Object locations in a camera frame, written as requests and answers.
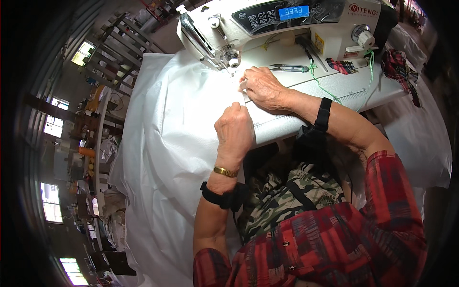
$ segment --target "warning sticker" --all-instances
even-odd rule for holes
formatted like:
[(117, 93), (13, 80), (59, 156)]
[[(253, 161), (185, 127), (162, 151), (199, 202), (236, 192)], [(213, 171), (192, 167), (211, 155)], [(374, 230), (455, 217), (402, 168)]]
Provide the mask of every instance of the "warning sticker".
[(357, 57), (358, 56), (358, 52), (346, 52), (344, 53), (344, 59), (347, 59), (347, 58), (354, 58), (354, 57)]
[(324, 41), (322, 40), (322, 38), (319, 37), (319, 35), (317, 35), (317, 33), (315, 33), (315, 40), (314, 40), (314, 45), (316, 46), (317, 50), (319, 50), (319, 52), (323, 55), (324, 54)]

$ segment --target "gold watch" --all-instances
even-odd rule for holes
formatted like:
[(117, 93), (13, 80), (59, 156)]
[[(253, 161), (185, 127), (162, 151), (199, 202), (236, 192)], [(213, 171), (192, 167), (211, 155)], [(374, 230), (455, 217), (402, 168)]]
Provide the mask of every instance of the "gold watch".
[(224, 176), (228, 176), (228, 177), (237, 177), (237, 174), (238, 174), (238, 171), (231, 171), (231, 170), (227, 170), (227, 169), (224, 169), (218, 166), (215, 166), (213, 168), (213, 172), (217, 174), (223, 174)]

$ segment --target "red checkered cloth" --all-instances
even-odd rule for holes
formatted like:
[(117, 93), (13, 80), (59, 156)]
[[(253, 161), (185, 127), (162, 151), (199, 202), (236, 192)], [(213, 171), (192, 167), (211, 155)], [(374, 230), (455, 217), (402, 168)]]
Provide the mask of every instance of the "red checkered cloth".
[(376, 152), (365, 175), (367, 203), (305, 211), (251, 239), (230, 261), (215, 249), (194, 259), (194, 286), (413, 286), (427, 256), (424, 227), (402, 162)]
[(418, 92), (411, 83), (411, 81), (416, 83), (419, 75), (406, 63), (405, 53), (395, 49), (387, 50), (382, 55), (381, 67), (384, 75), (388, 78), (397, 80), (402, 85), (403, 90), (413, 96), (413, 104), (416, 107), (421, 107)]
[(347, 61), (334, 61), (332, 58), (327, 58), (325, 59), (330, 66), (330, 68), (348, 75), (348, 74), (353, 74), (357, 73), (358, 71), (354, 68), (354, 64), (352, 62), (347, 62)]

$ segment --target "hand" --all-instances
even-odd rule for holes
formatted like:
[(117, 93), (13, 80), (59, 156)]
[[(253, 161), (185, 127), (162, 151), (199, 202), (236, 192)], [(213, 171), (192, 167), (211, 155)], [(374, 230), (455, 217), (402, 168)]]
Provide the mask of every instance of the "hand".
[(214, 127), (220, 141), (215, 165), (238, 171), (253, 142), (253, 122), (249, 111), (234, 102), (225, 109)]
[(247, 95), (258, 105), (268, 110), (286, 109), (286, 98), (290, 89), (284, 87), (268, 67), (252, 67), (244, 71), (239, 80), (238, 91), (246, 90)]

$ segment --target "sewing machine control panel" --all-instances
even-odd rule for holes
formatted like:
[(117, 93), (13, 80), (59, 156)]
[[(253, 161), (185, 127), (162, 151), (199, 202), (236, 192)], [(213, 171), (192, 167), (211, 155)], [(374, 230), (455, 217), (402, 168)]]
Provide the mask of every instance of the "sewing machine control panel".
[(252, 35), (288, 27), (336, 23), (346, 0), (284, 0), (250, 6), (232, 14), (233, 19)]

